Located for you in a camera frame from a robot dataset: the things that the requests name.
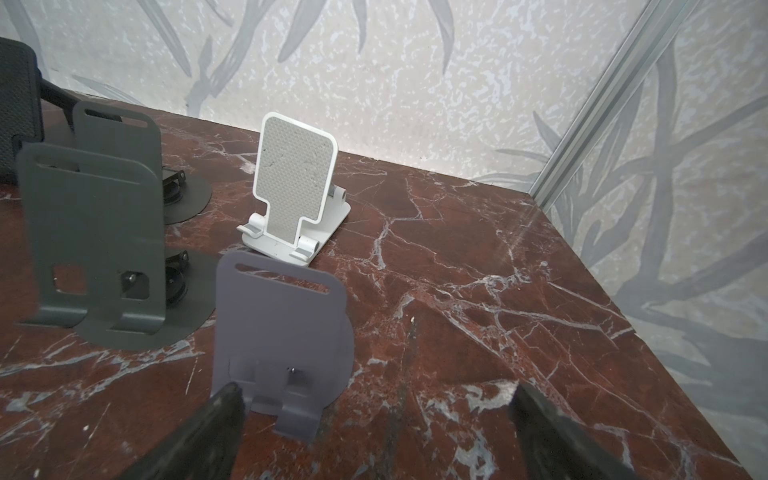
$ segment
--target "gray phone stand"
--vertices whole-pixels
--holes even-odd
[[[113,134],[123,131],[119,124],[123,123],[124,120],[131,122],[131,118],[128,117],[124,119],[121,115],[108,112],[126,110],[110,107],[109,105],[104,104],[95,104],[91,102],[85,103],[89,105],[89,111],[98,113],[103,118],[114,120],[117,124],[98,125],[98,130],[110,135],[110,137],[92,137],[92,124],[95,122],[95,120],[92,119],[97,118],[98,115],[96,117],[89,115],[89,118],[87,118],[85,122],[79,122],[75,126],[75,131],[72,131],[68,123],[58,123],[53,125],[46,124],[45,141],[49,144],[79,148],[95,153],[108,153],[114,151],[117,147],[120,149],[122,155],[132,160],[141,160],[140,158],[135,157],[136,154],[149,155],[147,159],[153,163],[158,158],[162,159],[159,131],[157,132],[157,135],[145,135],[144,141],[147,142],[146,144],[137,145],[137,148],[125,149],[123,148],[123,145],[126,142],[114,139]],[[208,205],[211,194],[213,193],[213,188],[208,180],[205,180],[199,175],[188,174],[184,170],[174,170],[163,166],[160,179],[163,184],[163,222],[166,225],[189,220],[203,211]]]
[[[285,277],[327,291],[280,280]],[[239,251],[221,258],[216,284],[211,392],[236,382],[247,408],[277,415],[276,433],[312,442],[323,409],[352,374],[346,288],[329,273]]]
[[[146,115],[90,102],[73,118],[78,148],[33,143],[17,156],[40,291],[25,323],[74,327],[115,349],[175,343],[213,312],[216,259],[186,250],[166,258],[160,131]],[[76,266],[84,288],[65,288],[58,266]]]

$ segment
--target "leaf pattern wallpaper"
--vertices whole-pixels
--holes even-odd
[[[767,19],[765,2],[700,4],[548,212],[754,478],[768,467]]]
[[[255,131],[279,111],[344,151],[527,190],[549,154],[531,113],[564,130],[644,4],[0,0],[0,35],[64,88]]]

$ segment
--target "red marble surface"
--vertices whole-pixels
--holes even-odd
[[[243,248],[258,134],[137,109],[164,162],[214,187],[167,243]],[[347,285],[353,377],[309,446],[250,414],[232,478],[525,478],[505,409],[520,380],[644,478],[748,478],[527,194],[351,154],[333,181],[352,212],[313,267]],[[0,478],[111,478],[208,399],[215,314],[145,353],[19,326],[22,221],[0,187]]]

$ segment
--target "textured pad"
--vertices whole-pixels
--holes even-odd
[[[16,183],[14,157],[22,141],[42,139],[35,52],[0,38],[0,183]]]
[[[300,218],[319,220],[335,151],[329,137],[278,117],[266,119],[253,194],[269,204],[269,236],[295,247]]]

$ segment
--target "circular base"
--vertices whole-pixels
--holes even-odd
[[[341,322],[341,333],[339,335],[339,348],[336,350],[336,364],[334,367],[334,377],[331,386],[328,389],[326,398],[323,399],[323,406],[328,406],[338,399],[344,389],[349,385],[349,377],[352,376],[352,369],[355,366],[355,333],[352,331],[352,323],[347,315]],[[258,403],[254,401],[250,405],[251,412],[263,413],[264,415],[279,415],[283,409],[282,405],[275,403]]]
[[[163,207],[163,222],[170,225],[189,220],[203,211],[213,192],[214,189],[208,180],[199,175],[188,174],[187,182],[181,188],[181,200]]]
[[[112,330],[111,322],[88,313],[74,327],[84,340],[109,349],[152,350],[172,345],[189,336],[205,323],[216,304],[216,265],[218,259],[188,250],[189,267],[184,271],[187,294],[168,308],[163,326],[154,334]]]

